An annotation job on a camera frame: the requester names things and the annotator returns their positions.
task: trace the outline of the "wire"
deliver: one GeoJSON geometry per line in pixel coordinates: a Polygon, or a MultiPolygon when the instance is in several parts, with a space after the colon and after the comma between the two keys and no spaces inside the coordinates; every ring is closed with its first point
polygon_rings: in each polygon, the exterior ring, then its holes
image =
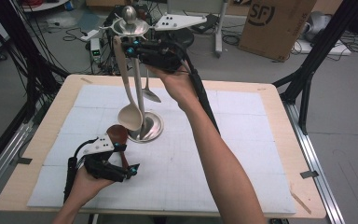
{"type": "Polygon", "coordinates": [[[78,38],[77,36],[75,36],[75,35],[69,33],[70,31],[74,31],[74,30],[79,30],[80,33],[82,33],[83,35],[87,36],[87,33],[81,31],[81,28],[80,28],[80,27],[76,27],[76,28],[73,28],[73,29],[70,29],[70,30],[65,31],[68,35],[64,36],[64,37],[62,38],[62,40],[63,40],[63,41],[80,40],[80,41],[82,41],[82,42],[87,42],[87,41],[84,41],[84,40],[78,38]]]}

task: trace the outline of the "ladle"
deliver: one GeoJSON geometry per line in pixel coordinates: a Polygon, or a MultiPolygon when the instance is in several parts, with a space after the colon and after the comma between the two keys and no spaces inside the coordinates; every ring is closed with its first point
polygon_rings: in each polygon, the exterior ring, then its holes
{"type": "MultiPolygon", "coordinates": [[[[127,143],[127,130],[124,126],[121,125],[113,125],[106,131],[109,135],[110,140],[112,143],[119,143],[119,144],[126,144],[127,143]]],[[[129,163],[127,162],[126,156],[123,151],[120,151],[120,158],[121,158],[121,166],[124,169],[129,167],[129,163]]]]}
{"type": "Polygon", "coordinates": [[[149,99],[154,102],[157,102],[157,103],[161,103],[161,100],[158,98],[158,96],[149,89],[149,70],[148,69],[146,69],[146,85],[142,89],[142,92],[144,93],[144,98],[149,99]]]}
{"type": "Polygon", "coordinates": [[[126,56],[121,47],[121,39],[119,36],[115,36],[114,49],[118,68],[120,69],[121,78],[123,79],[124,88],[126,89],[127,97],[130,100],[130,104],[124,106],[120,112],[118,112],[117,119],[118,122],[125,128],[135,131],[141,128],[143,118],[141,110],[139,110],[137,104],[132,98],[129,77],[127,75],[126,56]]]}

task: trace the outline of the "cardboard box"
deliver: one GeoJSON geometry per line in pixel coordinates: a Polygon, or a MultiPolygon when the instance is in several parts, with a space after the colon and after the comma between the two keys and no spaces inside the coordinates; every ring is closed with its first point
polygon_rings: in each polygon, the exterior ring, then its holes
{"type": "MultiPolygon", "coordinates": [[[[226,15],[247,16],[250,4],[249,0],[228,0],[226,15]]],[[[334,15],[342,0],[317,0],[312,11],[321,11],[327,15],[334,15]]]]}
{"type": "Polygon", "coordinates": [[[86,0],[88,7],[113,7],[115,5],[126,6],[128,0],[86,0]]]}
{"type": "Polygon", "coordinates": [[[239,49],[284,62],[316,0],[253,0],[239,49]]]}

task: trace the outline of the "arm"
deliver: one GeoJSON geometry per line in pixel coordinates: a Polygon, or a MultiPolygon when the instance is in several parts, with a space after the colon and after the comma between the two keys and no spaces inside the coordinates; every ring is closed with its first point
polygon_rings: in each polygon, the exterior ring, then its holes
{"type": "Polygon", "coordinates": [[[91,200],[97,193],[111,185],[113,181],[96,179],[89,175],[86,168],[81,167],[76,174],[74,186],[65,204],[53,220],[53,224],[73,223],[80,208],[91,200]]]}
{"type": "Polygon", "coordinates": [[[188,74],[168,75],[156,68],[147,68],[161,78],[170,96],[188,117],[209,189],[223,221],[265,223],[248,175],[202,109],[188,74]]]}

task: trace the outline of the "wooden table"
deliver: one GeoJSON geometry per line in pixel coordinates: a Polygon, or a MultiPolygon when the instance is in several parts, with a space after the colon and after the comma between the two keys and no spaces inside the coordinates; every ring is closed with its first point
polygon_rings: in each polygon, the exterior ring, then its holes
{"type": "MultiPolygon", "coordinates": [[[[163,87],[163,84],[157,78],[150,78],[149,81],[153,87],[163,87]]],[[[285,217],[324,218],[326,212],[313,179],[303,179],[300,175],[300,173],[308,171],[309,168],[276,88],[271,84],[258,83],[221,81],[203,81],[203,83],[207,90],[245,91],[258,92],[260,94],[296,205],[296,213],[286,215],[285,217]]],[[[85,84],[123,85],[121,77],[71,75],[65,80],[60,92],[35,133],[33,140],[23,154],[23,157],[33,159],[31,164],[18,164],[0,195],[1,211],[57,211],[54,208],[28,207],[27,202],[33,192],[42,164],[52,148],[79,90],[85,84]]],[[[112,210],[96,211],[86,209],[81,210],[81,212],[120,213],[120,211],[112,210]]],[[[160,213],[150,215],[168,214],[161,211],[160,213]]]]}

